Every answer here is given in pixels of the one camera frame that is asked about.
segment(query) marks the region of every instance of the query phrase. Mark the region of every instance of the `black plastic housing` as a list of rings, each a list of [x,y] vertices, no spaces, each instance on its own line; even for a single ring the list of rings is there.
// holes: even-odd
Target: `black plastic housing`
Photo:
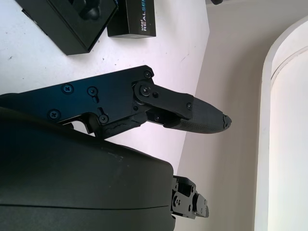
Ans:
[[[117,10],[114,0],[16,0],[66,54],[89,53]]]
[[[0,107],[0,230],[170,231],[162,160]]]

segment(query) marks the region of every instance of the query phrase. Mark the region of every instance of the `black box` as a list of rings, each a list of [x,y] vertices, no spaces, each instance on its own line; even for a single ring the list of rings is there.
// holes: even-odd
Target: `black box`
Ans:
[[[108,36],[156,37],[154,0],[115,0],[118,11],[108,24]]]
[[[114,0],[16,0],[67,55],[89,53],[115,14]]]

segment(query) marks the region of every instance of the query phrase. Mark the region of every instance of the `white table surface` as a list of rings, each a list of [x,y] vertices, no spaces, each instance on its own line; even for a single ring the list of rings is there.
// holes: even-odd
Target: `white table surface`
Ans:
[[[139,65],[154,82],[194,95],[209,34],[205,0],[155,0],[156,38],[109,38],[89,54],[66,56],[14,0],[0,1],[0,94],[34,90]],[[146,123],[112,137],[166,160],[177,172],[186,132]]]

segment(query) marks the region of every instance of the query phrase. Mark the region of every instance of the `black metal bracket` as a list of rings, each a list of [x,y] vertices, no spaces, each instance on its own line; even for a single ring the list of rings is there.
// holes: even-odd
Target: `black metal bracket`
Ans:
[[[153,83],[148,66],[90,77],[0,97],[0,107],[62,125],[85,124],[88,133],[106,139],[146,121],[200,133],[227,129],[231,120],[192,95]]]
[[[196,185],[185,177],[173,176],[171,211],[173,214],[195,219],[207,218],[207,200],[196,190]]]

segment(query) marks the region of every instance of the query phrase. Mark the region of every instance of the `screw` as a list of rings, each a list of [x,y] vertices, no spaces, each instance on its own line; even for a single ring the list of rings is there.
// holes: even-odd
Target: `screw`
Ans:
[[[144,77],[151,78],[151,77],[153,77],[153,75],[152,75],[152,73],[150,71],[145,71],[144,72]]]
[[[72,85],[70,85],[68,83],[62,85],[62,92],[64,94],[72,94],[73,91],[74,91],[74,88],[73,88]]]
[[[146,85],[141,86],[140,92],[143,96],[149,96],[150,95],[150,88]]]
[[[178,206],[178,197],[177,196],[175,196],[174,198],[173,198],[173,206],[174,207],[176,207],[176,206]]]
[[[106,124],[106,123],[108,123],[108,116],[106,116],[106,115],[101,115],[101,116],[98,118],[98,120],[100,121],[100,123]]]
[[[152,94],[152,95],[153,95],[153,97],[154,97],[154,98],[156,98],[156,99],[157,99],[157,98],[158,98],[158,96],[159,96],[159,94],[158,94],[157,92],[153,92],[153,94]]]
[[[188,110],[192,110],[192,107],[193,107],[193,106],[192,106],[192,103],[188,103],[188,104],[187,104],[187,109],[188,109]]]
[[[56,120],[60,118],[60,112],[56,109],[52,109],[48,112],[49,119]]]
[[[95,95],[97,95],[97,89],[96,89],[95,87],[89,87],[89,88],[88,88],[88,94],[89,94],[90,96],[95,96]]]

